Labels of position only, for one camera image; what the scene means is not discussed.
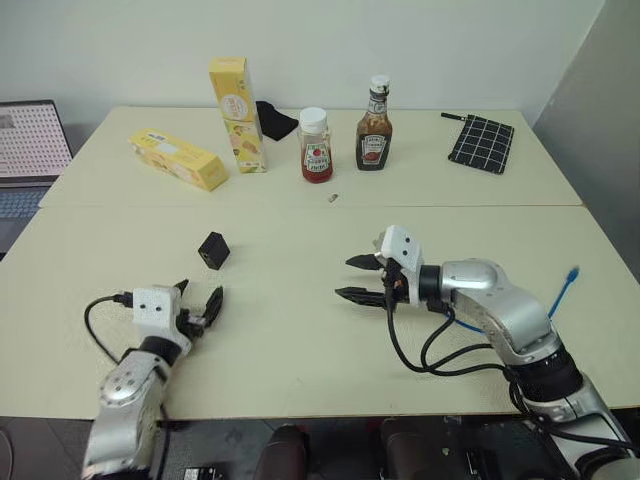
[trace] standing yellow box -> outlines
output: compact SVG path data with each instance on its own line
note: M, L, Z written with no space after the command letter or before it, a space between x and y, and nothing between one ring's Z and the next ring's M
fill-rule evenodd
M152 128L140 130L129 143L147 165L204 190L213 190L229 178L217 155Z
M262 130L251 95L247 59L216 57L209 64L209 77L240 172L266 172Z

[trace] white bottle cap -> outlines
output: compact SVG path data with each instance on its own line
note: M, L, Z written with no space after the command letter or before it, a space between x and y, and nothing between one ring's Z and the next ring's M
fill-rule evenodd
M300 112L300 128L306 133L322 133L327 129L327 112L318 107Z
M389 76L374 75L371 77L370 88L374 93L389 93Z

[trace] blue cable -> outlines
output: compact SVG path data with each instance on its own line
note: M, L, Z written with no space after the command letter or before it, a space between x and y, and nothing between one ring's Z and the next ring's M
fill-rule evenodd
M569 289L569 285L571 285L573 282L576 281L576 278L578 278L578 274L579 273L580 273L580 267L573 267L571 269L571 271L569 272L569 274L567 275L567 278L564 281L564 285L562 286L562 289L560 290L560 293L556 297L556 301L553 302L553 305L551 306L551 310L549 310L549 313L548 313L549 321L552 321L551 319L555 315L556 310L558 309L558 306L560 305L560 302L564 298L565 293L567 293L567 290ZM468 330L471 330L472 332L484 333L481 328L478 328L478 327L476 327L474 325L470 325L467 322L463 322L462 320L458 320L457 318L456 318L456 323L458 325L460 325L461 327L464 327L464 328L466 328Z

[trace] laptop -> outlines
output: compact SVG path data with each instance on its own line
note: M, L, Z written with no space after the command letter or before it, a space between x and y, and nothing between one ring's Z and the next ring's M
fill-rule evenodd
M0 258L70 162L53 100L0 102Z

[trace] condiment bottle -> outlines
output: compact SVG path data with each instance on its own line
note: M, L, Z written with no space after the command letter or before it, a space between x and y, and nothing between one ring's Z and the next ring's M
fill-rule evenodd
M393 127L387 116L389 77L374 75L369 88L369 108L358 122L356 164L360 170L382 170L389 155Z
M327 112L309 107L300 112L300 161L302 176L311 183L326 182L333 174Z

